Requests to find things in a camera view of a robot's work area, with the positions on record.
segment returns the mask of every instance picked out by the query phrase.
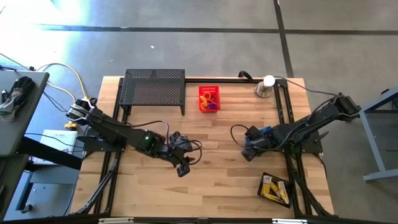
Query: gray table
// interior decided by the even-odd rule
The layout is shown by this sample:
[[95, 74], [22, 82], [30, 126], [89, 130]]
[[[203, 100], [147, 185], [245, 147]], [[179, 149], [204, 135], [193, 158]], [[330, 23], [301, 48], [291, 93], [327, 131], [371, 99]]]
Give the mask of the gray table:
[[2, 209], [0, 211], [0, 220], [2, 220], [7, 212], [7, 208], [18, 186], [19, 179], [25, 169], [25, 165], [29, 156], [25, 154], [15, 154], [18, 146], [24, 137], [26, 128], [34, 114], [40, 96], [42, 95], [45, 84], [49, 79], [47, 72], [23, 72], [23, 71], [1, 71], [0, 72], [0, 91], [11, 89], [16, 79], [28, 76], [35, 82], [26, 105], [18, 113], [17, 118], [13, 122], [6, 122], [0, 119], [0, 156], [6, 163], [4, 171], [0, 176], [0, 185], [4, 186], [4, 192], [1, 195]]
[[[3, 165], [6, 165], [4, 172], [2, 172], [0, 177], [0, 187], [4, 186], [5, 189], [0, 197], [1, 220], [5, 216], [22, 172], [26, 169], [29, 155], [71, 167], [75, 170], [80, 170], [81, 166], [81, 159], [79, 157], [58, 151], [24, 136], [44, 91], [46, 82], [49, 79], [49, 74], [46, 72], [1, 71], [0, 91], [9, 91], [15, 80], [23, 76], [30, 77], [33, 82], [35, 82], [35, 87], [33, 87], [29, 92], [29, 95], [26, 98], [26, 104], [17, 114], [16, 119], [13, 122], [0, 120], [0, 157], [2, 157]], [[33, 186], [33, 182], [30, 181], [32, 174], [33, 173], [29, 175], [25, 184], [24, 190], [19, 199], [17, 210], [22, 210], [25, 207], [25, 203]]]
[[36, 85], [30, 91], [26, 104], [18, 113], [15, 121], [6, 122], [0, 119], [0, 156], [16, 153], [50, 75], [47, 72], [1, 71], [0, 91], [9, 91], [15, 80], [23, 76], [31, 78]]
[[366, 135], [376, 160], [379, 172], [364, 175], [365, 182], [370, 180], [397, 177], [398, 169], [387, 169], [382, 154], [390, 164], [397, 164], [398, 111], [380, 110], [386, 103], [398, 98], [398, 87], [383, 93], [377, 100], [366, 105], [360, 112]]

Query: cable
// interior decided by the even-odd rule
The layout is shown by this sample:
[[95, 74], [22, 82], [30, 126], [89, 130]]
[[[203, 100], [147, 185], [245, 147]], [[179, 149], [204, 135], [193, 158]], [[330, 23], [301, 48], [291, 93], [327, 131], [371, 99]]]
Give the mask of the cable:
[[50, 86], [52, 86], [52, 87], [54, 87], [54, 88], [56, 88], [56, 89], [58, 89], [58, 90], [64, 91], [65, 93], [68, 93], [68, 94], [72, 97], [73, 102], [76, 101], [75, 97], [74, 97], [68, 90], [66, 90], [66, 89], [64, 89], [64, 88], [61, 88], [61, 87], [58, 87], [58, 86], [56, 86], [56, 85], [53, 85], [53, 84], [51, 84], [51, 83], [49, 83], [49, 82], [47, 82], [47, 84], [50, 85]]
[[181, 221], [173, 222], [173, 223], [170, 223], [170, 224], [179, 224], [179, 223], [193, 223], [193, 224], [196, 224], [195, 221], [188, 221], [188, 220], [181, 220]]
[[55, 101], [55, 99], [53, 99], [51, 96], [46, 94], [46, 92], [43, 92], [43, 95], [45, 95], [50, 100], [50, 102], [54, 105], [54, 107], [56, 109], [58, 109], [61, 112], [65, 112], [65, 113], [68, 112], [61, 104], [59, 104], [57, 101]]
[[321, 161], [321, 163], [322, 163], [322, 165], [323, 165], [323, 168], [324, 168], [324, 170], [325, 170], [325, 176], [326, 176], [326, 180], [327, 180], [327, 179], [328, 179], [328, 172], [326, 171], [325, 162], [323, 161], [323, 159], [322, 159], [318, 154], [314, 153], [313, 155], [314, 155], [315, 157], [317, 157], [317, 158]]
[[79, 124], [76, 124], [76, 127], [77, 127], [77, 129], [79, 129], [81, 131], [82, 134], [84, 133], [83, 129], [80, 127]]
[[6, 69], [6, 70], [17, 71], [15, 68], [10, 68], [10, 67], [5, 67], [5, 66], [1, 66], [1, 65], [0, 65], [0, 70], [4, 70], [4, 69]]
[[16, 63], [16, 64], [18, 64], [18, 65], [20, 65], [20, 66], [24, 67], [26, 70], [30, 71], [30, 70], [29, 70], [29, 68], [27, 68], [27, 67], [25, 67], [25, 66], [21, 65], [21, 64], [20, 64], [20, 63], [18, 63], [17, 61], [15, 61], [15, 60], [13, 60], [13, 59], [11, 59], [11, 58], [9, 58], [9, 57], [5, 56], [4, 54], [0, 53], [0, 55], [1, 55], [1, 56], [3, 56], [3, 57], [5, 57], [6, 59], [8, 59], [8, 60], [12, 61], [12, 62], [14, 62], [14, 63]]
[[199, 152], [200, 152], [199, 158], [198, 158], [197, 160], [195, 160], [195, 162], [189, 163], [190, 165], [195, 165], [195, 164], [197, 164], [197, 163], [200, 161], [201, 156], [202, 156], [202, 154], [203, 154], [202, 149], [201, 149], [202, 144], [201, 144], [201, 142], [198, 141], [198, 140], [188, 140], [188, 142], [190, 142], [190, 143], [192, 143], [192, 144], [198, 146], [196, 149], [192, 149], [192, 151], [199, 150]]
[[[48, 63], [48, 64], [46, 64], [46, 65], [43, 65], [43, 66], [39, 67], [39, 68], [37, 69], [37, 71], [39, 71], [41, 68], [46, 67], [46, 66], [47, 66], [46, 68], [48, 68], [48, 66], [50, 66], [50, 65], [63, 65], [63, 66], [65, 66], [65, 67], [69, 68], [70, 70], [72, 70], [72, 71], [76, 74], [77, 78], [79, 79], [81, 91], [83, 92], [84, 98], [88, 99], [86, 90], [85, 90], [85, 88], [84, 88], [84, 86], [83, 86], [83, 81], [81, 80], [81, 77], [80, 77], [79, 73], [77, 73], [76, 70], [73, 69], [71, 66], [69, 66], [69, 65], [67, 65], [67, 64], [64, 64], [64, 63], [54, 62], [54, 63]], [[63, 89], [63, 88], [60, 88], [60, 87], [58, 87], [58, 86], [55, 86], [55, 85], [51, 84], [50, 82], [47, 82], [47, 84], [49, 84], [50, 86], [52, 86], [52, 87], [54, 87], [54, 88], [57, 88], [57, 89], [59, 89], [59, 90], [62, 90], [62, 91], [64, 91], [64, 92], [68, 93], [70, 96], [72, 96], [73, 102], [76, 101], [76, 100], [75, 100], [75, 97], [74, 97], [69, 91], [67, 91], [67, 90], [65, 90], [65, 89]]]
[[312, 117], [312, 115], [313, 115], [315, 112], [317, 112], [317, 110], [318, 110], [319, 108], [321, 108], [321, 106], [323, 106], [325, 103], [328, 103], [328, 102], [332, 101], [334, 98], [335, 98], [335, 97], [332, 97], [332, 98], [330, 98], [329, 100], [325, 100], [325, 101], [322, 102], [319, 106], [317, 106], [317, 107], [311, 112], [310, 116], [307, 117], [307, 122], [310, 120], [310, 118]]
[[292, 84], [294, 84], [294, 85], [297, 85], [297, 86], [300, 87], [300, 88], [303, 88], [304, 90], [307, 90], [307, 91], [310, 91], [310, 92], [313, 92], [313, 93], [322, 93], [322, 94], [326, 94], [326, 95], [337, 96], [337, 94], [334, 94], [334, 93], [328, 93], [328, 92], [325, 92], [325, 91], [318, 91], [318, 90], [310, 90], [309, 88], [305, 88], [304, 86], [299, 85], [299, 84], [297, 84], [297, 83], [295, 83], [295, 82], [293, 82], [293, 81], [290, 81], [290, 80], [288, 80], [287, 78], [284, 78], [284, 77], [275, 76], [275, 78], [284, 79], [284, 80], [286, 80], [286, 81], [288, 81], [288, 82], [290, 82], [290, 83], [292, 83]]
[[89, 126], [86, 127], [85, 131], [83, 132], [83, 135], [84, 135], [84, 136], [87, 135], [87, 131], [88, 131], [89, 128], [90, 128]]
[[59, 139], [57, 139], [57, 138], [55, 138], [55, 137], [47, 136], [47, 135], [44, 135], [44, 134], [25, 133], [25, 135], [38, 135], [38, 136], [44, 136], [44, 137], [47, 137], [47, 138], [55, 139], [55, 140], [57, 140], [58, 142], [60, 142], [60, 143], [62, 143], [62, 144], [64, 144], [64, 145], [66, 145], [66, 146], [72, 146], [72, 147], [77, 147], [77, 148], [80, 148], [80, 149], [84, 149], [84, 147], [80, 147], [80, 146], [75, 146], [75, 145], [67, 144], [67, 143], [64, 143], [63, 141], [61, 141], [61, 140], [59, 140]]
[[238, 126], [238, 127], [245, 128], [247, 131], [249, 131], [249, 128], [246, 127], [245, 125], [242, 125], [242, 124], [235, 124], [235, 125], [233, 125], [233, 126], [231, 127], [231, 130], [230, 130], [232, 140], [235, 142], [235, 144], [237, 144], [239, 147], [241, 147], [241, 148], [243, 148], [243, 149], [252, 149], [252, 147], [248, 148], [248, 147], [245, 147], [245, 146], [240, 145], [240, 144], [237, 142], [237, 140], [235, 139], [234, 135], [232, 134], [232, 129], [233, 129], [234, 127], [237, 127], [237, 126]]
[[70, 199], [69, 199], [69, 202], [68, 202], [68, 206], [67, 206], [67, 209], [65, 209], [65, 212], [63, 213], [63, 216], [65, 216], [67, 214], [67, 212], [68, 212], [68, 209], [69, 209], [70, 204], [71, 204], [72, 199], [73, 199], [73, 195], [75, 194], [75, 189], [76, 189], [76, 185], [77, 185], [77, 180], [78, 179], [79, 179], [79, 176], [77, 176], [77, 178], [75, 180], [75, 183], [73, 184], [72, 193], [70, 194]]
[[154, 123], [165, 123], [165, 124], [166, 124], [166, 143], [167, 143], [167, 145], [169, 145], [169, 124], [168, 124], [168, 122], [166, 122], [166, 121], [160, 121], [160, 120], [159, 120], [159, 121], [151, 121], [151, 122], [144, 123], [144, 124], [126, 125], [126, 124], [116, 123], [116, 122], [113, 122], [113, 121], [108, 121], [107, 119], [104, 119], [103, 117], [98, 116], [97, 114], [90, 113], [90, 112], [87, 111], [86, 109], [83, 109], [83, 110], [82, 110], [81, 108], [77, 108], [76, 106], [71, 106], [71, 107], [72, 107], [74, 110], [77, 110], [77, 111], [79, 111], [79, 112], [81, 112], [81, 113], [90, 114], [90, 115], [92, 115], [92, 116], [94, 116], [94, 117], [96, 117], [96, 118], [101, 119], [101, 120], [104, 121], [104, 122], [107, 122], [107, 123], [109, 123], [109, 124], [113, 124], [113, 125], [115, 125], [115, 126], [120, 126], [120, 127], [137, 128], [137, 127], [146, 126], [146, 125], [154, 124]]

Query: mesh shelf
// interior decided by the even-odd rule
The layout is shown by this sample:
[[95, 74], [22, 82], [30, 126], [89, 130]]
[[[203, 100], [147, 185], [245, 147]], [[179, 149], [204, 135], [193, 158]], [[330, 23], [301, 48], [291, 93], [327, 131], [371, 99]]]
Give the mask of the mesh shelf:
[[185, 70], [127, 69], [119, 103], [185, 107]]

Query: black tray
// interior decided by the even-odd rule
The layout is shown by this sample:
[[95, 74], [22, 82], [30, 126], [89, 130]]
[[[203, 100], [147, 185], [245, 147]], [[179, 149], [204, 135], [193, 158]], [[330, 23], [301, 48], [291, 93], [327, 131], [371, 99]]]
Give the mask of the black tray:
[[[289, 198], [289, 204], [279, 203], [279, 202], [276, 202], [276, 201], [274, 201], [274, 200], [271, 200], [271, 199], [266, 198], [266, 197], [264, 197], [264, 196], [261, 195], [262, 178], [264, 177], [264, 175], [267, 175], [267, 176], [269, 176], [269, 177], [272, 177], [271, 181], [272, 181], [274, 184], [276, 184], [276, 185], [278, 185], [278, 181], [283, 181], [283, 182], [284, 182], [285, 188], [286, 188], [286, 192], [287, 192], [287, 196], [288, 196], [288, 198]], [[259, 185], [259, 190], [257, 191], [257, 195], [260, 196], [260, 197], [262, 197], [262, 198], [265, 198], [265, 199], [267, 199], [267, 200], [270, 200], [271, 202], [275, 202], [275, 203], [277, 203], [277, 204], [279, 204], [279, 205], [285, 206], [286, 208], [290, 208], [290, 207], [292, 206], [292, 199], [293, 199], [293, 193], [294, 193], [294, 191], [295, 191], [294, 184], [292, 184], [292, 183], [290, 183], [290, 182], [288, 182], [288, 181], [286, 181], [286, 180], [283, 180], [283, 179], [281, 179], [281, 178], [279, 178], [279, 177], [276, 177], [276, 176], [274, 176], [274, 175], [272, 175], [272, 174], [268, 174], [268, 173], [266, 173], [266, 172], [263, 172], [263, 173], [262, 173], [262, 176], [261, 176], [261, 181], [260, 181], [260, 185]]]

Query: white ball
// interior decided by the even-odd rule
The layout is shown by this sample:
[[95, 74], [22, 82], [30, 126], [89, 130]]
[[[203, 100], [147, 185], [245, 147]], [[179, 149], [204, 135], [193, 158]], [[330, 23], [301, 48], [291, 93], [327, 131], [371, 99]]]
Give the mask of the white ball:
[[267, 75], [264, 77], [264, 86], [271, 87], [275, 84], [275, 77]]

